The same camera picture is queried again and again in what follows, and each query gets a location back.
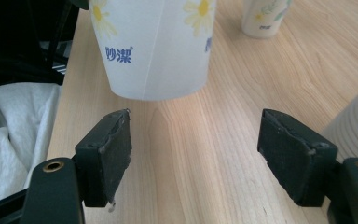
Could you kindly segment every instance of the wood grain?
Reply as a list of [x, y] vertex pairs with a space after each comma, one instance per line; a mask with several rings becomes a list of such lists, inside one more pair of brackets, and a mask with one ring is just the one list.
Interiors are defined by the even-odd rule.
[[107, 113], [131, 110], [131, 165], [116, 209], [88, 223], [326, 223], [292, 203], [256, 151], [263, 108], [320, 132], [358, 94], [358, 1], [294, 1], [280, 32], [241, 32], [241, 1], [218, 1], [207, 85], [161, 102], [110, 89], [89, 13], [81, 11], [48, 157], [75, 145]]

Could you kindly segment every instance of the flower center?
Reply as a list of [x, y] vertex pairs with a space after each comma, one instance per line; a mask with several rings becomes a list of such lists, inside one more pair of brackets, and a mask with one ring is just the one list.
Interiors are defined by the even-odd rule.
[[199, 5], [199, 14], [205, 16], [208, 13], [209, 3], [207, 0], [202, 0]]
[[100, 21], [101, 18], [103, 17], [103, 15], [101, 14], [101, 10], [97, 6], [94, 6], [93, 11], [94, 11], [95, 19], [97, 19], [97, 21]]

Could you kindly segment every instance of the table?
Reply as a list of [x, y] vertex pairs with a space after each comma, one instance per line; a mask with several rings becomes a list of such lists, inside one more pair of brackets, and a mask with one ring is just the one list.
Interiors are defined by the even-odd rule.
[[72, 157], [106, 114], [131, 110], [131, 164], [116, 208], [88, 223], [326, 223], [292, 203], [256, 150], [261, 112], [320, 132], [358, 94], [358, 1], [294, 1], [280, 32], [241, 32], [240, 0], [218, 1], [209, 80], [187, 97], [142, 102], [108, 85], [88, 11], [81, 11], [48, 158]]

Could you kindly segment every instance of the white cloth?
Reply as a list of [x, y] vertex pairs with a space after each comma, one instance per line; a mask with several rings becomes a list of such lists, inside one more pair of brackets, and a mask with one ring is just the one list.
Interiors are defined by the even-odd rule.
[[56, 84], [0, 86], [0, 200], [27, 188], [46, 159], [60, 93]]

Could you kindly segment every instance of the white fabric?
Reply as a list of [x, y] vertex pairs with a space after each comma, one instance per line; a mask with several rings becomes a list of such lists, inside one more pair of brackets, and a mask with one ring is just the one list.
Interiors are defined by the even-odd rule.
[[27, 188], [46, 159], [60, 93], [56, 84], [0, 86], [0, 200]]

